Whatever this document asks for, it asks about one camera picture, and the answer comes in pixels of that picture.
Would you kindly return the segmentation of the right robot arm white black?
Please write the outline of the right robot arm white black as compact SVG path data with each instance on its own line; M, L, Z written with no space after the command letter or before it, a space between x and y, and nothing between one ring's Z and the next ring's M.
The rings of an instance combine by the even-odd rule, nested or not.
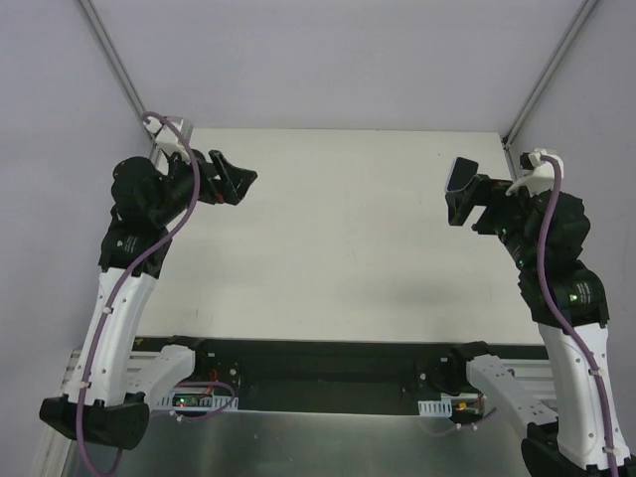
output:
M580 198L557 182L537 193L476 172L454 173L448 221L497 237L547 349L556 392L551 410L527 392L483 342L456 347L442 375L449 392L484 394L520 436L533 476L632 476L635 456L616 417L607 365L609 310L600 278L580 260L590 230Z

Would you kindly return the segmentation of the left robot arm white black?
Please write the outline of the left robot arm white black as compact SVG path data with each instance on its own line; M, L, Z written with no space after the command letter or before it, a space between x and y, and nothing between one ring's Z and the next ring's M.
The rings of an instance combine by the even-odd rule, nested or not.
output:
M194 201L238 205L257 178L212 150L180 154L161 173L149 159L131 157L113 170L111 222L101 243L97 299L79 360L59 397L46 398L40 419L64 437L132 450L150 414L178 383L202 385L210 363L196 339L169 341L135 377L129 355L145 305L172 243L168 225L184 218Z

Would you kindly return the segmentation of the phone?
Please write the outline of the phone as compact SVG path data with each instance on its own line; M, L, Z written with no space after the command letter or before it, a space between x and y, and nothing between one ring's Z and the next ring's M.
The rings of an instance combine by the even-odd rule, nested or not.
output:
M464 190L477 175L479 164L471 159L456 157L450 168L445 185L446 193Z

